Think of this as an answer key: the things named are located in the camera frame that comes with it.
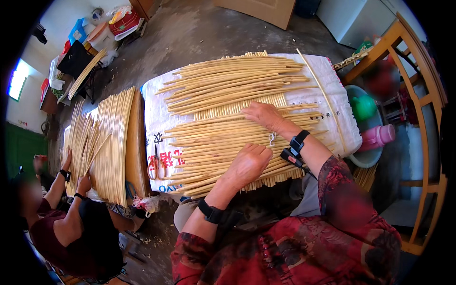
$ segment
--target plastic basin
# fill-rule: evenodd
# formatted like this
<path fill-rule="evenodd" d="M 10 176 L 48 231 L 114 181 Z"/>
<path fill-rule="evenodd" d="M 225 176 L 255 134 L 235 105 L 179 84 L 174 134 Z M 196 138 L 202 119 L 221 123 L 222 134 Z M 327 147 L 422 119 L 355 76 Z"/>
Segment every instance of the plastic basin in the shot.
<path fill-rule="evenodd" d="M 356 85 L 347 85 L 344 87 L 347 91 L 348 98 L 361 97 L 366 94 L 366 91 Z M 362 133 L 365 130 L 371 129 L 376 126 L 383 126 L 382 116 L 377 110 L 374 116 L 358 123 L 359 131 Z M 369 168 L 374 166 L 382 155 L 383 147 L 363 152 L 355 152 L 348 156 L 348 158 L 358 167 Z"/>

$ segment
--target white string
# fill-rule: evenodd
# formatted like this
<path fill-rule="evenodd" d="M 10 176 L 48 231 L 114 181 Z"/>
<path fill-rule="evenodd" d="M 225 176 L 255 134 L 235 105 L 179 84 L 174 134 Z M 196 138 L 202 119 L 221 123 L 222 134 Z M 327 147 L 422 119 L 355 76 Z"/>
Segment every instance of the white string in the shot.
<path fill-rule="evenodd" d="M 276 132 L 272 132 L 269 134 L 269 146 L 274 146 L 275 143 L 272 142 L 273 140 L 275 140 L 275 137 L 277 136 L 277 133 Z"/>

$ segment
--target gray pants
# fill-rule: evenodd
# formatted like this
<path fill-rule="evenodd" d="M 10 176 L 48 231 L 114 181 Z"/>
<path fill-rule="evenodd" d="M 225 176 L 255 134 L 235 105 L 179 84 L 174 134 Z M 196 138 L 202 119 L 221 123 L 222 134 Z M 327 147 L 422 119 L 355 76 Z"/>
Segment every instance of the gray pants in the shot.
<path fill-rule="evenodd" d="M 298 197 L 304 193 L 304 197 L 298 207 L 294 209 L 290 216 L 312 217 L 320 215 L 320 203 L 318 201 L 318 181 L 310 175 L 304 176 L 302 179 L 296 179 L 290 187 L 290 196 Z M 177 207 L 174 213 L 174 225 L 179 232 L 182 231 L 185 223 L 190 215 L 198 207 L 199 201 L 187 199 Z"/>

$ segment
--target maroon shirt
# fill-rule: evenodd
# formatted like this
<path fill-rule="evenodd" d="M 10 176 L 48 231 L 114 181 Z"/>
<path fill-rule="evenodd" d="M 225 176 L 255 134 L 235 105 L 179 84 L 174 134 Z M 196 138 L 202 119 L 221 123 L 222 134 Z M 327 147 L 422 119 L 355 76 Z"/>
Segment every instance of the maroon shirt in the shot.
<path fill-rule="evenodd" d="M 329 158 L 318 176 L 321 216 L 287 217 L 259 236 L 218 252 L 180 233 L 171 253 L 174 282 L 198 284 L 389 284 L 401 239 L 353 184 L 348 166 Z"/>
<path fill-rule="evenodd" d="M 54 222 L 65 218 L 64 211 L 52 210 L 43 198 L 37 213 L 41 219 L 30 228 L 30 238 L 38 252 L 66 274 L 81 278 L 96 278 L 98 266 L 83 238 L 64 247 L 54 233 Z"/>

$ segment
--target red floral shirt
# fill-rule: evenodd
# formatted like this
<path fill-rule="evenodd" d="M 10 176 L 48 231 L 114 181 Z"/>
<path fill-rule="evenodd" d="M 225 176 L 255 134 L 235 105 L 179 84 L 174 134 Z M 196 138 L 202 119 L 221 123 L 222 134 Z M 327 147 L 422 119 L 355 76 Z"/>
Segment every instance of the red floral shirt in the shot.
<path fill-rule="evenodd" d="M 392 283 L 399 233 L 372 207 L 348 166 L 330 157 L 318 181 L 321 216 L 287 217 L 259 236 L 218 252 L 180 233 L 171 253 L 178 284 Z"/>

